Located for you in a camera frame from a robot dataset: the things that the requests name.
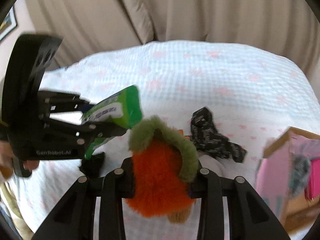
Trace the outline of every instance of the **toy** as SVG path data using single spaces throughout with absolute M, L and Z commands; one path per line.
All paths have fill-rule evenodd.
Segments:
M 129 149 L 135 196 L 126 200 L 128 205 L 144 217 L 167 215 L 172 223 L 184 223 L 194 203 L 188 183 L 199 168 L 193 143 L 154 116 L 132 129 Z

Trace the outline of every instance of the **picture frame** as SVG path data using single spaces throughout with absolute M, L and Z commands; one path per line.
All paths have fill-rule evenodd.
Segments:
M 17 21 L 14 13 L 14 7 L 12 6 L 4 21 L 0 25 L 0 42 L 16 27 Z

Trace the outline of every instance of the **pink fabric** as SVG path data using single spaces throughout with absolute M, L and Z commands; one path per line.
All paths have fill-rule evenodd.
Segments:
M 311 162 L 311 174 L 308 188 L 305 191 L 306 199 L 313 199 L 320 195 L 320 159 Z
M 312 159 L 320 159 L 320 140 L 305 138 L 301 135 L 291 134 L 292 150 L 296 155 L 302 154 Z

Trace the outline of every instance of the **checkered bedsheet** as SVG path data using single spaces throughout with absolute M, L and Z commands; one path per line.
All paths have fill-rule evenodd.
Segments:
M 290 60 L 239 44 L 191 41 L 152 42 L 101 52 L 69 68 L 45 73 L 41 88 L 81 93 L 99 102 L 135 84 L 145 116 L 158 114 L 170 126 L 190 132 L 192 113 L 207 106 L 216 126 L 248 150 L 244 163 L 219 160 L 224 175 L 244 176 L 252 185 L 268 138 L 288 126 L 320 133 L 320 106 L 302 71 Z M 78 120 L 79 115 L 61 115 Z M 130 156 L 128 134 L 108 142 L 103 173 Z M 20 211 L 35 231 L 64 192 L 81 175 L 79 161 L 41 162 L 30 179 L 10 185 Z M 195 239 L 199 202 L 185 225 L 144 219 L 124 205 L 127 239 Z

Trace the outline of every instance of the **printed label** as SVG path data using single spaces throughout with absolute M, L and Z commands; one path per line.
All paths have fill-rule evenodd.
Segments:
M 71 155 L 70 151 L 36 151 L 37 155 Z
M 111 103 L 92 113 L 85 121 L 101 122 L 111 118 L 120 118 L 123 116 L 122 104 L 119 102 Z
M 114 101 L 117 101 L 117 100 L 118 100 L 118 95 L 116 95 L 116 96 L 111 96 L 111 97 L 103 100 L 103 101 L 101 102 L 101 104 L 102 104 L 102 105 L 108 105 L 108 104 L 113 103 Z

